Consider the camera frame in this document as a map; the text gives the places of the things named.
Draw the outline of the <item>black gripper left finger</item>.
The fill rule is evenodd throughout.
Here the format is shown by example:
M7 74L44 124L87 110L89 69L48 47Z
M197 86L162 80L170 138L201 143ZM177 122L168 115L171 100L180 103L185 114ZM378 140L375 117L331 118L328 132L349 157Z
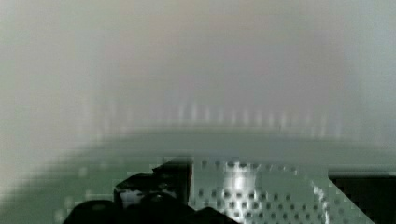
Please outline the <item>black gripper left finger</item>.
M152 172L161 184L166 185L167 191L175 193L181 203L187 204L191 193L192 166L191 158L178 157L154 168Z

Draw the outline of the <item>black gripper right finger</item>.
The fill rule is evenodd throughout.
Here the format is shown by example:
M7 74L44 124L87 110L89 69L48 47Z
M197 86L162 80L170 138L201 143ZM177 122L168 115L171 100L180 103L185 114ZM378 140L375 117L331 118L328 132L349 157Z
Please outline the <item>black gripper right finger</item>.
M375 224L395 224L394 176L330 175L329 178Z

